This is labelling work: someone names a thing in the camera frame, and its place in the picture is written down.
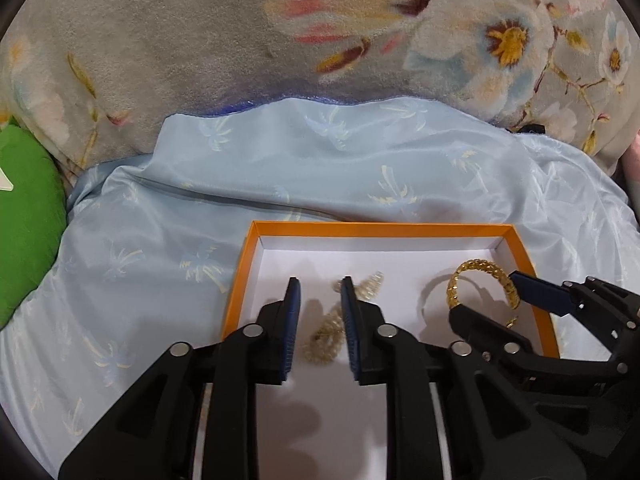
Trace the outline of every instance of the green pillow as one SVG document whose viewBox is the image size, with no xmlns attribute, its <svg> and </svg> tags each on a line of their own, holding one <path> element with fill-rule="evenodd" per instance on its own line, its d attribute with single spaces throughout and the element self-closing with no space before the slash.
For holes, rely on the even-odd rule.
<svg viewBox="0 0 640 480">
<path fill-rule="evenodd" d="M 14 124 L 0 132 L 0 328 L 53 265 L 66 227 L 65 193 L 49 153 Z M 13 185 L 13 190 L 2 188 Z"/>
</svg>

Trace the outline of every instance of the floral blanket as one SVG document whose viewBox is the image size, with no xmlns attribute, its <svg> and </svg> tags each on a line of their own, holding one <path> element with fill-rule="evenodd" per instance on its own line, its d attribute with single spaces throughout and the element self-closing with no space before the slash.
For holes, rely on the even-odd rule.
<svg viewBox="0 0 640 480">
<path fill-rule="evenodd" d="M 0 98 L 71 180 L 150 152 L 171 113 L 290 95 L 433 98 L 612 173 L 640 128 L 638 43 L 615 0 L 28 0 Z"/>
</svg>

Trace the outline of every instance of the gold ring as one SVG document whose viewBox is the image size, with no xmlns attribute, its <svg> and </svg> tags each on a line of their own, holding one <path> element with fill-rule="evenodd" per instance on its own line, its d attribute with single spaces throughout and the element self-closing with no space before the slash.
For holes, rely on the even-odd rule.
<svg viewBox="0 0 640 480">
<path fill-rule="evenodd" d="M 460 264 L 460 266 L 456 269 L 451 275 L 449 280 L 449 284 L 447 285 L 447 304 L 449 308 L 454 308 L 460 304 L 460 300 L 458 299 L 458 277 L 462 272 L 466 270 L 481 270 L 482 272 L 486 272 L 487 274 L 492 275 L 496 280 L 500 282 L 502 288 L 504 289 L 504 295 L 507 297 L 507 302 L 512 310 L 516 310 L 520 306 L 520 297 L 518 295 L 518 291 L 516 290 L 516 286 L 513 285 L 510 277 L 504 272 L 497 264 L 493 262 L 489 262 L 487 260 L 467 260 Z M 518 320 L 518 316 L 514 316 L 508 323 L 507 328 L 511 328 L 516 321 Z"/>
</svg>

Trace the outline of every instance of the orange box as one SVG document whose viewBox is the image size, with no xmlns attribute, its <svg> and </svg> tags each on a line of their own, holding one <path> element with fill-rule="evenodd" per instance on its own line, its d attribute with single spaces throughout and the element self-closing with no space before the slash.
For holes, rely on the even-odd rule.
<svg viewBox="0 0 640 480">
<path fill-rule="evenodd" d="M 254 221 L 242 248 L 238 271 L 229 295 L 223 323 L 223 338 L 238 328 L 242 303 L 254 264 L 256 247 L 263 237 L 295 238 L 503 238 L 517 270 L 535 276 L 520 237 L 509 224 L 396 224 L 382 222 L 262 222 Z M 535 306 L 533 316 L 545 356 L 559 357 L 551 318 Z"/>
<path fill-rule="evenodd" d="M 260 307 L 283 298 L 290 276 L 300 279 L 302 302 L 294 362 L 282 386 L 257 385 L 261 478 L 384 480 L 385 385 L 358 386 L 346 348 L 329 365 L 305 361 L 302 345 L 339 305 L 334 281 L 354 283 L 374 272 L 384 281 L 370 300 L 386 322 L 423 342 L 448 346 L 458 337 L 448 323 L 446 286 L 463 261 L 483 258 L 506 272 L 534 274 L 510 225 L 357 222 L 254 222 L 249 229 L 226 311 L 223 335 L 255 320 Z M 512 311 L 491 276 L 465 272 L 460 300 L 498 322 Z M 549 315 L 526 303 L 514 330 L 537 352 L 558 357 Z M 448 455 L 443 454 L 443 461 Z"/>
</svg>

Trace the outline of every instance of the orange box rim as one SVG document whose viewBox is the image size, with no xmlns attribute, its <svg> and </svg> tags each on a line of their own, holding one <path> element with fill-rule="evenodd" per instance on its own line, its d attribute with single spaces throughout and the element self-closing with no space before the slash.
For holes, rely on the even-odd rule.
<svg viewBox="0 0 640 480">
<path fill-rule="evenodd" d="M 491 238 L 507 242 L 518 270 L 531 276 L 536 272 L 516 229 L 511 224 L 397 224 L 384 222 L 266 222 L 254 221 L 249 227 L 240 255 L 238 270 L 229 295 L 223 323 L 223 338 L 238 328 L 244 292 L 262 236 L 332 238 Z M 533 306 L 540 344 L 545 356 L 560 357 L 551 317 Z"/>
</svg>

